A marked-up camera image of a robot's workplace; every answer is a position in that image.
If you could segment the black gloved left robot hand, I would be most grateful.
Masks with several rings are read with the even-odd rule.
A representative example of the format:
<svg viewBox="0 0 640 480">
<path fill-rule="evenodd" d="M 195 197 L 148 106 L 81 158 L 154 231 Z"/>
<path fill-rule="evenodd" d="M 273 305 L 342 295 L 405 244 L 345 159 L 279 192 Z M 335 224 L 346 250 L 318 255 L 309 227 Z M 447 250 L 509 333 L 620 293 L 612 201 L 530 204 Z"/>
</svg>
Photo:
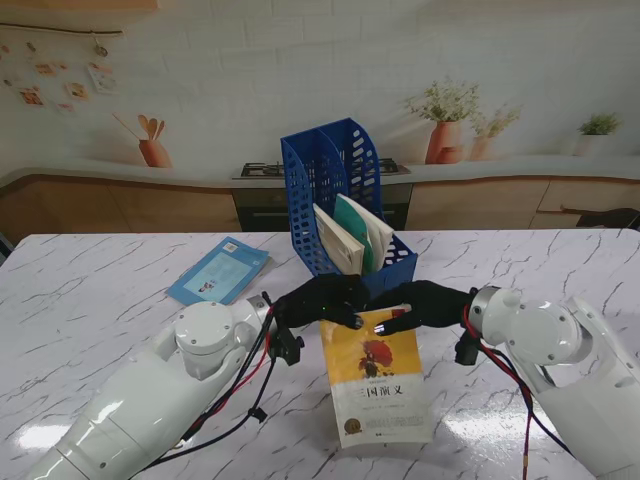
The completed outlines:
<svg viewBox="0 0 640 480">
<path fill-rule="evenodd" d="M 318 275 L 280 297 L 273 305 L 279 324 L 301 328 L 316 321 L 329 321 L 358 330 L 370 292 L 359 275 Z"/>
</svg>

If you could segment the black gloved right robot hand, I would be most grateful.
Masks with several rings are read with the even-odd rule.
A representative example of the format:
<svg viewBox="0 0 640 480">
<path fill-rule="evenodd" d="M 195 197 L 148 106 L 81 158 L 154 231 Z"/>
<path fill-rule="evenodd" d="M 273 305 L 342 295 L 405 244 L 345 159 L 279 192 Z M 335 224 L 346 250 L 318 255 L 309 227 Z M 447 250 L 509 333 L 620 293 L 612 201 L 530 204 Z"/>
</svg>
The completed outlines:
<svg viewBox="0 0 640 480">
<path fill-rule="evenodd" d="M 459 324 L 476 290 L 463 292 L 428 280 L 405 282 L 366 304 L 366 311 L 409 305 L 410 310 L 374 328 L 379 336 L 414 330 L 421 326 L 445 328 Z"/>
</svg>

